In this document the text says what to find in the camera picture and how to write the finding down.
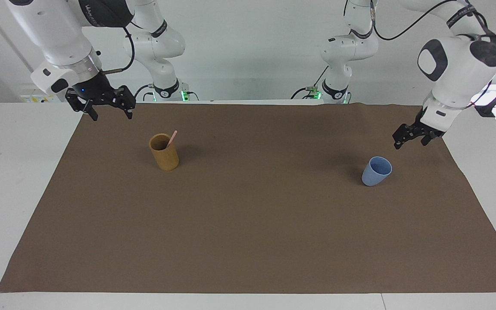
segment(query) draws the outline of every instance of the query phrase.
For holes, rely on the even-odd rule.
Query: pink straw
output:
[[[169,147],[171,145],[171,143],[173,143],[173,140],[175,140],[176,136],[177,136],[177,130],[175,130],[175,132],[173,132],[173,136],[171,136],[171,139],[169,139],[169,143],[167,143],[167,147]]]

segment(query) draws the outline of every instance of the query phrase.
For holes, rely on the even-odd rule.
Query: brown table mat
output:
[[[0,292],[496,292],[496,232],[415,106],[140,105],[82,118]],[[179,130],[181,165],[148,149]],[[393,174],[368,188],[370,157]]]

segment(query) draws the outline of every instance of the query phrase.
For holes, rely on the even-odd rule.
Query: cup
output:
[[[167,146],[171,137],[165,133],[155,135],[150,139],[150,151],[154,155],[154,159],[159,168],[163,171],[171,171],[179,165],[179,155],[175,148],[175,142]]]
[[[362,173],[362,182],[366,186],[378,185],[381,181],[384,181],[392,171],[393,167],[387,159],[380,156],[372,157],[368,162],[368,165],[366,165],[365,171]]]

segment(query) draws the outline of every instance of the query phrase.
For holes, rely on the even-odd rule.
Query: brown cup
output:
[[[179,165],[179,155],[177,155],[175,143],[167,146],[170,139],[169,135],[160,133],[153,136],[149,143],[150,151],[152,151],[159,168],[163,171],[171,171]]]

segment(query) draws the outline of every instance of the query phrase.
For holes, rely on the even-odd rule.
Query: white table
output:
[[[268,100],[234,103],[304,105],[307,102]],[[63,103],[0,104],[0,280],[79,119],[80,114],[72,112]],[[480,118],[473,109],[466,110],[444,139],[496,229],[496,120]],[[44,309],[47,304],[55,305],[53,308],[56,309],[141,309],[160,304],[165,309],[384,310],[385,304],[388,310],[401,310],[408,309],[407,305],[419,309],[439,309],[445,303],[451,306],[466,304],[468,309],[473,310],[492,309],[487,307],[488,302],[496,304],[496,294],[0,294],[0,308],[6,305],[5,309]]]

